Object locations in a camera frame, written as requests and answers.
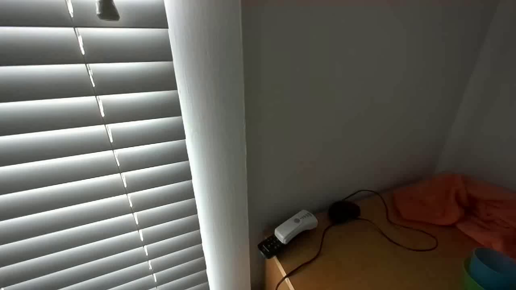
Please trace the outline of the white remote control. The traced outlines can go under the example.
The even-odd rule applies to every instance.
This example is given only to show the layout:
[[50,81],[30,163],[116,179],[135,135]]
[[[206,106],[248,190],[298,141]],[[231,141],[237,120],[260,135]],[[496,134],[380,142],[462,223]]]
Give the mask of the white remote control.
[[300,233],[313,230],[318,226],[318,220],[313,213],[307,210],[300,210],[298,213],[287,219],[274,230],[274,236],[282,242],[288,244]]

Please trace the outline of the green bowl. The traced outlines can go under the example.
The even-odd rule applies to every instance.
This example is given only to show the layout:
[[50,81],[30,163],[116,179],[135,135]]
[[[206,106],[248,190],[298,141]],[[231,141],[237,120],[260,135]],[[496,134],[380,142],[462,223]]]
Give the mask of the green bowl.
[[480,284],[478,284],[470,275],[469,272],[470,257],[466,258],[463,262],[463,289],[464,290],[485,290]]

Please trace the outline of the blue cup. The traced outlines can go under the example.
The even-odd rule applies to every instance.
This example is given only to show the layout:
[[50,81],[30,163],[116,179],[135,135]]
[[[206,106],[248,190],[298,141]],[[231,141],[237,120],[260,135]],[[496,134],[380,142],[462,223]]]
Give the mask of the blue cup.
[[474,249],[467,270],[485,290],[516,290],[516,261],[499,251]]

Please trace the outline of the black remote control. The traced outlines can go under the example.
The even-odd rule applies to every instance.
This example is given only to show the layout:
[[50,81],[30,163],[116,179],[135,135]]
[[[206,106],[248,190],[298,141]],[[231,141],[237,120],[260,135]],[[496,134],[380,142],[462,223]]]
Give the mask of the black remote control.
[[275,235],[267,237],[258,244],[258,250],[265,259],[275,257],[283,250],[284,247],[285,244],[282,243]]

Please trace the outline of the wooden cabinet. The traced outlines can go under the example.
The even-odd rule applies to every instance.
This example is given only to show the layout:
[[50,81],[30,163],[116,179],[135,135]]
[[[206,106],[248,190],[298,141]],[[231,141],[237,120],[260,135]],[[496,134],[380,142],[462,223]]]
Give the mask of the wooden cabinet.
[[330,224],[299,235],[279,256],[265,263],[265,290],[315,256],[312,263],[283,280],[279,290],[464,290],[464,260],[480,244],[455,226],[403,219],[385,194],[389,216],[378,197],[359,201],[363,220]]

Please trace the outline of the black computer mouse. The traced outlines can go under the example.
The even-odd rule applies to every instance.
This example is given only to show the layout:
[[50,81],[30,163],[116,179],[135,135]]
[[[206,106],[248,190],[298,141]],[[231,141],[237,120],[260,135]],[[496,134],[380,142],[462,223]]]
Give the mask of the black computer mouse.
[[337,201],[330,205],[328,209],[328,217],[331,224],[342,224],[357,219],[360,215],[360,207],[350,201]]

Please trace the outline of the orange cloth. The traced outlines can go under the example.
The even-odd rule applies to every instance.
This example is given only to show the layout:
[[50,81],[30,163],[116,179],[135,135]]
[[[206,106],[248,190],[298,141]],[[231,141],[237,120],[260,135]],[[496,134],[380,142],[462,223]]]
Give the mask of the orange cloth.
[[393,191],[403,219],[455,226],[482,246],[516,260],[516,191],[455,173]]

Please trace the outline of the white window blinds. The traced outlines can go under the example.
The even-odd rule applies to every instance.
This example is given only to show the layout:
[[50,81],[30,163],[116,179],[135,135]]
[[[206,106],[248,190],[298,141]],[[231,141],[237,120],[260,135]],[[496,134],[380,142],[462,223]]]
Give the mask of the white window blinds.
[[209,290],[164,0],[0,0],[0,290]]

